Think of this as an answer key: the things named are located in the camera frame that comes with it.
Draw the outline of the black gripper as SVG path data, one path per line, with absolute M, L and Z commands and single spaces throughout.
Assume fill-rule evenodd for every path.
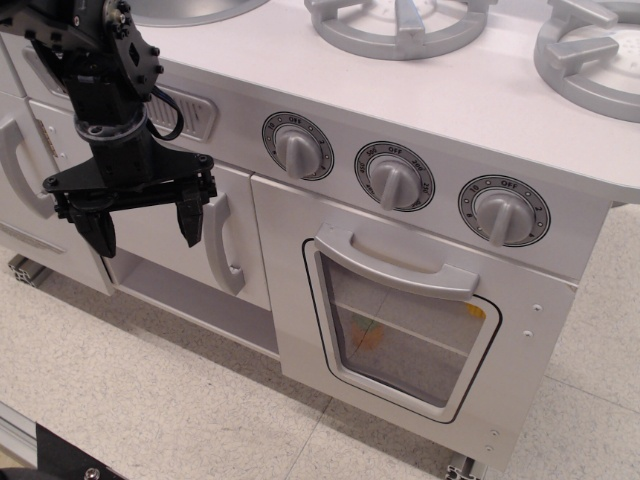
M 188 246 L 200 242 L 203 204 L 217 195 L 212 157 L 162 145 L 145 120 L 107 126 L 75 119 L 74 127 L 91 158 L 48 177 L 43 188 L 97 254 L 116 255 L 110 213 L 171 203 Z

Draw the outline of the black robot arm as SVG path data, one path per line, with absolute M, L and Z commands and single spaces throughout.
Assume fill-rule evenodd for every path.
M 174 204 L 189 246 L 201 240 L 203 207 L 216 196 L 214 160 L 166 147 L 184 128 L 177 103 L 156 85 L 160 51 L 136 28 L 126 1 L 4 1 L 1 30 L 27 39 L 69 96 L 89 160 L 43 182 L 61 219 L 101 256 L 116 254 L 111 214 Z M 177 111 L 161 135 L 147 103 Z

